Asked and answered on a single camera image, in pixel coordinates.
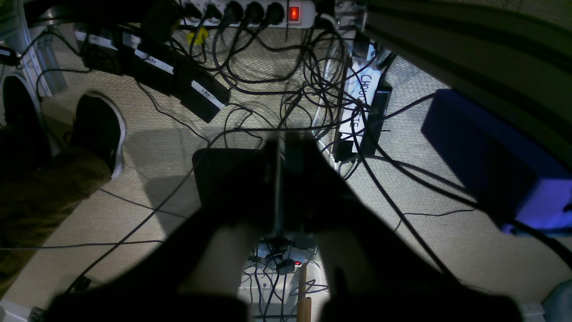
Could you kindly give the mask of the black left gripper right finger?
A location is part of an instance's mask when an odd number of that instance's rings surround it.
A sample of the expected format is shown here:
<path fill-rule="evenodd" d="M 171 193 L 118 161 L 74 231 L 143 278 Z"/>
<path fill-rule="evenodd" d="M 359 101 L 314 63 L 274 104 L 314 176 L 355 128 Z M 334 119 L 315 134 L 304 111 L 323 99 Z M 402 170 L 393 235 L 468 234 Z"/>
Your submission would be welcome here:
<path fill-rule="evenodd" d="M 511 298 L 462 285 L 417 255 L 323 158 L 310 134 L 286 134 L 284 214 L 314 237 L 330 297 L 321 322 L 521 322 Z"/>

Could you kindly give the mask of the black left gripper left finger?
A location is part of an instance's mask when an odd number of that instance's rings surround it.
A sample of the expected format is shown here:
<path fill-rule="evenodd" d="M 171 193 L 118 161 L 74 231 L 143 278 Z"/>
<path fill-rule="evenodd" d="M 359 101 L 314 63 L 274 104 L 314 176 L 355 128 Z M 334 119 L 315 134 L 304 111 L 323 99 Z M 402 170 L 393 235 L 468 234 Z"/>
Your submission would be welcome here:
<path fill-rule="evenodd" d="M 60 295 L 51 322 L 247 322 L 237 298 L 247 255 L 273 230 L 279 144 L 239 163 L 155 251 L 120 277 Z"/>

